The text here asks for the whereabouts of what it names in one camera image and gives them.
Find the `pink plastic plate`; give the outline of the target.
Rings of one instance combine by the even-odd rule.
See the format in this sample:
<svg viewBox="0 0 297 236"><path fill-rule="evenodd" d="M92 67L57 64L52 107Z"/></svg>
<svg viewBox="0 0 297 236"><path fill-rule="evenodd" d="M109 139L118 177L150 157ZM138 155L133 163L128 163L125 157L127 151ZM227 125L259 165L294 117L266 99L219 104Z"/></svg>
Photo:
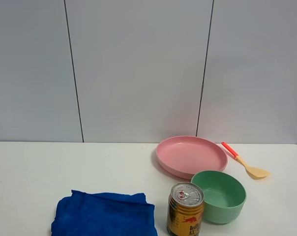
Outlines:
<svg viewBox="0 0 297 236"><path fill-rule="evenodd" d="M228 157L217 144L195 136L176 136L163 140L156 147L156 158L167 172L183 178L202 171L223 171Z"/></svg>

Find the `toy spatula orange handle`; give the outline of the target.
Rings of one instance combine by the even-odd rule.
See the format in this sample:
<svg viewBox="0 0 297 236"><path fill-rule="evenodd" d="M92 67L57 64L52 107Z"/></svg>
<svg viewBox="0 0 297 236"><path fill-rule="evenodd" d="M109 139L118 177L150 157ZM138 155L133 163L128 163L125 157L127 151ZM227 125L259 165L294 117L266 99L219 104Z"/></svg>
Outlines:
<svg viewBox="0 0 297 236"><path fill-rule="evenodd" d="M270 175L269 171L247 165L243 158L236 151L234 151L227 143L222 142L221 144L228 152L231 153L234 159L245 168L246 172L251 178L263 179Z"/></svg>

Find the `blue folded cloth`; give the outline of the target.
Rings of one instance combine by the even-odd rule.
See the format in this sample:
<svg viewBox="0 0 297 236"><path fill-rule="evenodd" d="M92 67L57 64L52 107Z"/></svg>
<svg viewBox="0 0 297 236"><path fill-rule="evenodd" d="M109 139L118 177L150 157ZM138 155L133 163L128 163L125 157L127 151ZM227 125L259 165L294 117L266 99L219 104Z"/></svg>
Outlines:
<svg viewBox="0 0 297 236"><path fill-rule="evenodd" d="M154 205L144 193L89 194L73 190L57 204L53 236L155 236Z"/></svg>

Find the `green plastic bowl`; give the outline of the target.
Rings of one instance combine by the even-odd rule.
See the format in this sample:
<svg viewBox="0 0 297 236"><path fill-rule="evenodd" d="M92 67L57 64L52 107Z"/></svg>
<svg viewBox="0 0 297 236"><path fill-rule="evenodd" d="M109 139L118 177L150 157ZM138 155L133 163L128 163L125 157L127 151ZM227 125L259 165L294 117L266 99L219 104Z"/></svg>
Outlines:
<svg viewBox="0 0 297 236"><path fill-rule="evenodd" d="M237 179L224 172L202 171L195 174L191 182L204 193L204 220L228 224L239 216L246 201L246 191Z"/></svg>

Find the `gold Red Bull can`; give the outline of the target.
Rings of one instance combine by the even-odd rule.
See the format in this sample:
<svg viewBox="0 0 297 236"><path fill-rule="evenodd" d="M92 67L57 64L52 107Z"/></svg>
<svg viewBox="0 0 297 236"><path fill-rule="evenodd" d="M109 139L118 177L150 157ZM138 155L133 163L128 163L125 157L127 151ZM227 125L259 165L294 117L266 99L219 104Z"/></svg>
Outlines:
<svg viewBox="0 0 297 236"><path fill-rule="evenodd" d="M190 182L175 184L169 194L167 231L171 236L197 236L204 212L204 193Z"/></svg>

